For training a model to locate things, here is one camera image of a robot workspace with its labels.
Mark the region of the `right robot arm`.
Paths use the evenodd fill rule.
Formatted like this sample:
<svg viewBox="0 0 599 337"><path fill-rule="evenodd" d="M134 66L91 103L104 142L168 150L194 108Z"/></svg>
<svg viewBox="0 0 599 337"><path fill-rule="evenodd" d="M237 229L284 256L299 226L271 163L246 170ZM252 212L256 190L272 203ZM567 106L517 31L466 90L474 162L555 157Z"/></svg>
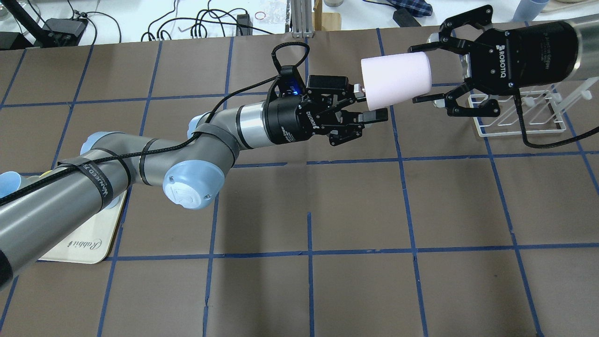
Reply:
<svg viewBox="0 0 599 337"><path fill-rule="evenodd" d="M490 5L454 15L443 21L434 40L409 48L442 49L467 60L462 84L447 93L416 96L413 103L441 101L450 117L498 117L499 96L597 77L597 14L510 30L492 28L492 15Z"/></svg>

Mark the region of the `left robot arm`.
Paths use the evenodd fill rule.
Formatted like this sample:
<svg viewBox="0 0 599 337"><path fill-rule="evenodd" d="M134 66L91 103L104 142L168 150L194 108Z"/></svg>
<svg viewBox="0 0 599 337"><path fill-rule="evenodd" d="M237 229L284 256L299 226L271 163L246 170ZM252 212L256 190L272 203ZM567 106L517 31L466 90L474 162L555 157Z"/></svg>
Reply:
<svg viewBox="0 0 599 337"><path fill-rule="evenodd" d="M309 88L192 119L188 139L176 141L97 132L77 157L35 177L1 175L1 287L137 183L162 188L176 205L202 209L223 187L241 151L327 136L332 146L388 120L388 109L346 107L365 102L364 90Z"/></svg>

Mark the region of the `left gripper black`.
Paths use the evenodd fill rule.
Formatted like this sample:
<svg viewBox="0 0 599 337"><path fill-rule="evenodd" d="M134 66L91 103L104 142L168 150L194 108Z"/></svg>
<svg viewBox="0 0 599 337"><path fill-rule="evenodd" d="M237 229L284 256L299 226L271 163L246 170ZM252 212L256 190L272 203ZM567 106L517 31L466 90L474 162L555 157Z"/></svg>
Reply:
<svg viewBox="0 0 599 337"><path fill-rule="evenodd" d="M361 84L350 85L349 90L307 89L304 93L270 89L263 108L265 129L276 145L321 135L336 147L361 137L365 125L388 121L388 108L361 113L344 109L365 101Z"/></svg>

